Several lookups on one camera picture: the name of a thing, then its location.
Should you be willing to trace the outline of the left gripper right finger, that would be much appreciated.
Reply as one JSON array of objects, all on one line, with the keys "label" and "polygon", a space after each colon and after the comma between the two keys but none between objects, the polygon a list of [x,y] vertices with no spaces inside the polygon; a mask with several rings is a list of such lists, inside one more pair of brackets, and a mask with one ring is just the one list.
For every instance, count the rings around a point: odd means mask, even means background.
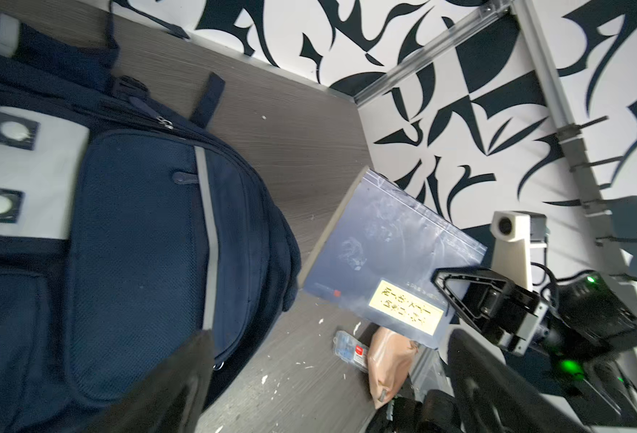
[{"label": "left gripper right finger", "polygon": [[454,330],[448,375],[466,432],[585,432],[478,342]]}]

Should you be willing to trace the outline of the navy blue student backpack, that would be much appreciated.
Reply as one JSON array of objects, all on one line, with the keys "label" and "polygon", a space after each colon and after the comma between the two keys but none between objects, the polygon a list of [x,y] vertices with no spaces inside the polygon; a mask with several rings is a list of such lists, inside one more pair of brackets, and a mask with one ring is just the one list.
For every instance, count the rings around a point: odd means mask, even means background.
[{"label": "navy blue student backpack", "polygon": [[105,36],[78,48],[0,13],[0,432],[85,432],[209,330],[204,411],[297,295],[288,222],[208,131],[224,81],[182,117],[114,77]]}]

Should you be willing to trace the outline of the navy blue notebook yellow label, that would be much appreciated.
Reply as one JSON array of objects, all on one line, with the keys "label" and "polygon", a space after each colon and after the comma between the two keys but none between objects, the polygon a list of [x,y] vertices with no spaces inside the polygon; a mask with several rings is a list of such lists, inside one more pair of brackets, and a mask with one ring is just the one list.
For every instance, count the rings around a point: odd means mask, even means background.
[{"label": "navy blue notebook yellow label", "polygon": [[477,266],[483,244],[379,173],[363,168],[302,266],[298,285],[436,349],[455,310],[431,278]]}]

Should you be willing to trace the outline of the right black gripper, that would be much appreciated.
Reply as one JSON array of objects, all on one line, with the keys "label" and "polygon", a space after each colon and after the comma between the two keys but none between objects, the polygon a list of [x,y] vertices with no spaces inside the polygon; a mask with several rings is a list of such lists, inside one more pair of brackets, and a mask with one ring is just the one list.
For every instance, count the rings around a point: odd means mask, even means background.
[{"label": "right black gripper", "polygon": [[547,301],[536,292],[519,289],[488,268],[440,268],[431,282],[460,319],[516,357],[525,355],[549,312]]}]

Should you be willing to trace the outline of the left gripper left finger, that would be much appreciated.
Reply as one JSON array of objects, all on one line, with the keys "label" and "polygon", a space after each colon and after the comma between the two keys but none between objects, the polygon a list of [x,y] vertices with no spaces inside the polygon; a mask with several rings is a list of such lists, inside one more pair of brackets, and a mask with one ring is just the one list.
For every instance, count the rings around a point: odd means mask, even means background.
[{"label": "left gripper left finger", "polygon": [[213,349],[212,332],[198,332],[84,431],[195,431],[213,373]]}]

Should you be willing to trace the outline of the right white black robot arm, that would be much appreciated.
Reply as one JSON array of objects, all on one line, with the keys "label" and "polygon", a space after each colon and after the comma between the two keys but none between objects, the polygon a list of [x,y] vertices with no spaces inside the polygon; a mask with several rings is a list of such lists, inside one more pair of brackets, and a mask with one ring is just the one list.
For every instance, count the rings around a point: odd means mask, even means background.
[{"label": "right white black robot arm", "polygon": [[546,355],[553,378],[589,426],[637,428],[637,406],[616,358],[637,347],[637,301],[607,275],[555,277],[530,292],[482,267],[443,268],[431,281],[458,317],[516,357]]}]

